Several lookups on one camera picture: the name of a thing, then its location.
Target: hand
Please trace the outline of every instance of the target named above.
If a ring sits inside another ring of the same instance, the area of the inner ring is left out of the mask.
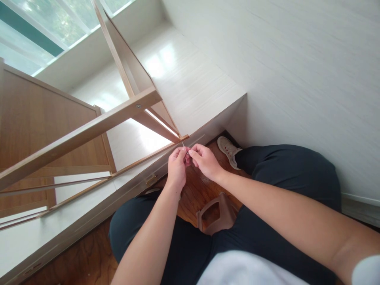
[[[188,151],[190,148],[186,146],[178,147],[169,156],[166,185],[173,187],[175,191],[181,192],[186,183],[186,168],[191,164],[190,156],[186,154]]]
[[[216,181],[223,174],[224,169],[208,147],[196,144],[189,150],[189,154],[195,167],[198,167],[208,179]]]

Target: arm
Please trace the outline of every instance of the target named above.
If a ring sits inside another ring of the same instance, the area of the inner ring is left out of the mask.
[[[189,148],[177,148],[169,157],[168,178],[145,223],[129,245],[111,285],[160,284],[169,253],[178,202],[186,183]]]
[[[189,153],[205,176],[345,284],[361,260],[380,254],[380,234],[370,228],[306,196],[229,173],[205,146],[196,144]]]

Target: window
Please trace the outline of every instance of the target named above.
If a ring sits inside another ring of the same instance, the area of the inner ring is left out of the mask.
[[[100,0],[113,17],[134,0]],[[0,0],[0,57],[27,74],[99,26],[91,0]]]

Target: sleeve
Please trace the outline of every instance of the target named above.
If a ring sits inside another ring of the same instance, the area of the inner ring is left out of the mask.
[[[374,255],[359,262],[352,272],[352,285],[380,284],[380,255]]]

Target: knee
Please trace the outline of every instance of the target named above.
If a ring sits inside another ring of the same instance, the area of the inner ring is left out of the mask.
[[[293,163],[299,164],[304,170],[329,172],[336,176],[335,166],[322,154],[302,146],[286,145],[286,155]]]
[[[113,215],[109,238],[117,262],[120,262],[153,206],[154,202],[136,197],[124,203]]]

